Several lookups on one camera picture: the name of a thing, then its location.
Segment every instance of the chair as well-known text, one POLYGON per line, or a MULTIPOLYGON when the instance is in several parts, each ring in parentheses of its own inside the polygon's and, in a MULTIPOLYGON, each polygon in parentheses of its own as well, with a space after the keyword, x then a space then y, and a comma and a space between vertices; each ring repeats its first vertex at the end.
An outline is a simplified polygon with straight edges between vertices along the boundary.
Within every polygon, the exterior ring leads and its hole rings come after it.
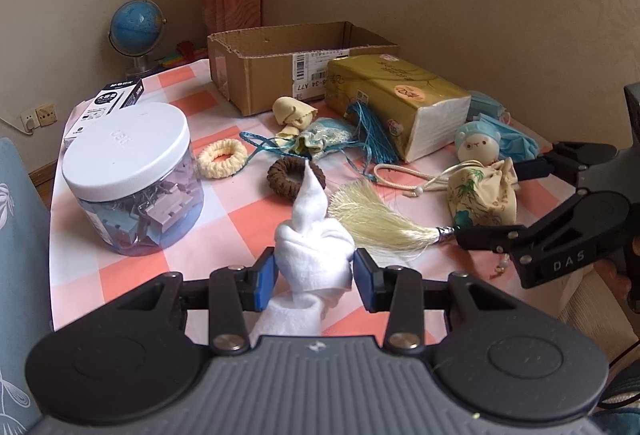
POLYGON ((24 378, 31 348, 52 330, 49 211, 12 142, 0 139, 0 433, 39 418, 24 378))

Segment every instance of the cream tassel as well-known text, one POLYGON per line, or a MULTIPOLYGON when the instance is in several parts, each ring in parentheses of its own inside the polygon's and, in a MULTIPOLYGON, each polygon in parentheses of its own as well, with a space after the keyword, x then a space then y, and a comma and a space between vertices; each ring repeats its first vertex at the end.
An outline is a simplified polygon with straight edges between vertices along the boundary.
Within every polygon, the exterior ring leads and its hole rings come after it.
POLYGON ((350 182, 337 190, 328 215, 349 231, 356 245, 394 252, 421 251, 455 234, 453 227, 423 227, 393 211, 368 180, 350 182))

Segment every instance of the hair scrunchie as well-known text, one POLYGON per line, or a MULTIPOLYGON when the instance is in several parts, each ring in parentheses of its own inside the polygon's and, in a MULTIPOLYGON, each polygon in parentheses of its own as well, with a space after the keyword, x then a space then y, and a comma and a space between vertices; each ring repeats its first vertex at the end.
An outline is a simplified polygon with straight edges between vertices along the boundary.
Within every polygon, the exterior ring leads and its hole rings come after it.
POLYGON ((238 139, 217 140, 207 145, 198 155, 198 170, 207 179, 223 179, 238 173, 246 163, 246 158, 246 148, 238 139), (231 157, 214 161, 222 155, 231 157))
MULTIPOLYGON (((309 161, 309 167, 313 170, 322 189, 326 187, 324 173, 313 162, 309 161)), ((297 182, 289 178, 290 174, 298 174, 300 180, 305 174, 305 160, 298 157, 283 157, 276 160, 267 172, 267 182, 276 195, 284 196, 286 199, 294 201, 302 182, 297 182)))

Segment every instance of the plastic jar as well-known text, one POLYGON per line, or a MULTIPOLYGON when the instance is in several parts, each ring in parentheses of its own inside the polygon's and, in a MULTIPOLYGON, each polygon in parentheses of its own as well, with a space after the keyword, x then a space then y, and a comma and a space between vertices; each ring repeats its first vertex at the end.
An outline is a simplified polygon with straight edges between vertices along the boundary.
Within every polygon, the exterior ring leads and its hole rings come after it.
POLYGON ((62 175, 116 252, 142 256, 180 240, 204 204, 187 119, 149 102, 94 122, 66 150, 62 175))

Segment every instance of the white cloth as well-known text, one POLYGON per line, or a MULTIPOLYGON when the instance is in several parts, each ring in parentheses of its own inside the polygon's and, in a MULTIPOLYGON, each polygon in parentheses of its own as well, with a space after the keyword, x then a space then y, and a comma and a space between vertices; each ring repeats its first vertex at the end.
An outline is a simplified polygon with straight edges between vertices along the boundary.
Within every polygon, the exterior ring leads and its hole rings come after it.
POLYGON ((249 335, 252 345, 262 335, 319 336, 324 302, 315 294, 286 292, 274 296, 249 335))
POLYGON ((307 163, 291 219, 274 235, 276 265, 291 292, 271 298, 251 332, 252 345, 261 335, 319 336, 325 307, 351 289, 355 244, 340 222, 325 218, 327 206, 307 163))
POLYGON ((340 222, 325 218, 328 203, 307 163, 291 219, 274 235, 276 264, 293 292, 351 289, 355 244, 340 222))

